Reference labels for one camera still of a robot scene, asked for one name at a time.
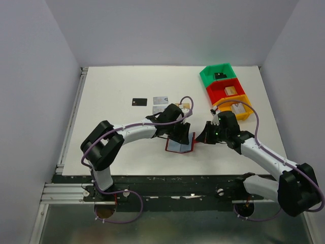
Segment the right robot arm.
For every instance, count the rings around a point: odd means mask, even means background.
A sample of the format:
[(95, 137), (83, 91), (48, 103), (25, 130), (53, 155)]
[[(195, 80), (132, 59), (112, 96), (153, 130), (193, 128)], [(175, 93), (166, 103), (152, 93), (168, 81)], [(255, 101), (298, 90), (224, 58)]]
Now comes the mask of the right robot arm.
[(255, 134), (240, 130), (236, 116), (231, 111), (216, 113), (207, 121), (196, 142), (204, 144), (225, 143), (230, 149), (264, 168), (273, 179), (246, 173), (234, 185), (239, 199), (259, 195), (277, 202), (291, 217), (324, 208), (324, 194), (320, 190), (313, 168), (307, 163), (297, 164), (262, 145)]

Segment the red leather card holder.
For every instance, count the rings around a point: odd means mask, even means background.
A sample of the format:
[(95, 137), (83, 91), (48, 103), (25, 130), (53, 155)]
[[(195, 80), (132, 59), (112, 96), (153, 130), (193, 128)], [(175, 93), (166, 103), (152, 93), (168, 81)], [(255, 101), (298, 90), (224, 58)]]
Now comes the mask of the red leather card holder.
[(195, 144), (195, 135), (196, 135), (195, 132), (189, 134), (188, 136), (189, 144), (180, 144), (168, 138), (166, 142), (165, 151), (177, 153), (177, 154), (185, 154), (185, 153), (192, 152)]

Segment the white VIP card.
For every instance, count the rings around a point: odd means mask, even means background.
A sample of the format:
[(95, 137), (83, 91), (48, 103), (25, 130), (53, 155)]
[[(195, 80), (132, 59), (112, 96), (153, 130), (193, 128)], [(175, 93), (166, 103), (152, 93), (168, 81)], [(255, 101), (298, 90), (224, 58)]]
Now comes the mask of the white VIP card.
[(154, 105), (162, 105), (162, 104), (168, 104), (168, 103), (169, 103), (169, 99), (167, 96), (153, 97)]
[(166, 108), (167, 108), (166, 106), (153, 106), (152, 107), (152, 114), (162, 113), (162, 112), (164, 112), (164, 110)]

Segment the gold credit card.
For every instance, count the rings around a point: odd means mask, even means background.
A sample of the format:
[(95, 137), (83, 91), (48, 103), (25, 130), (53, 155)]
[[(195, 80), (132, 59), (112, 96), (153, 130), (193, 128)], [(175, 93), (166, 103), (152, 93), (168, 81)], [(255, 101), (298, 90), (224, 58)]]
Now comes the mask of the gold credit card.
[(175, 103), (175, 105), (176, 105), (177, 107), (179, 107), (180, 109), (187, 109), (187, 110), (190, 109), (190, 104), (189, 104), (189, 103), (181, 103), (181, 104), (179, 104), (179, 103)]

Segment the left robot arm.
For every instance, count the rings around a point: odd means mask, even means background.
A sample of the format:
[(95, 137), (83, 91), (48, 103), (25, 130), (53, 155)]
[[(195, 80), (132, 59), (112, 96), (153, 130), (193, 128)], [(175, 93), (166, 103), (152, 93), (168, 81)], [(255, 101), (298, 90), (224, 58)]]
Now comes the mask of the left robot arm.
[(164, 111), (146, 116), (134, 124), (115, 126), (106, 120), (100, 122), (80, 146), (83, 152), (82, 164), (91, 170), (97, 185), (95, 195), (102, 201), (112, 197), (110, 166), (123, 145), (162, 135), (188, 145), (190, 123), (185, 119), (191, 114), (191, 109), (170, 104)]

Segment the black credit card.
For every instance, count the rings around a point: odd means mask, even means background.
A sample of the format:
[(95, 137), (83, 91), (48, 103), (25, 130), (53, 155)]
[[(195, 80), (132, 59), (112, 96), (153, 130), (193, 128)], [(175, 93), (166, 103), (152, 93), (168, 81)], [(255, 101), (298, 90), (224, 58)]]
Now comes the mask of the black credit card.
[(147, 98), (133, 98), (132, 106), (147, 106)]

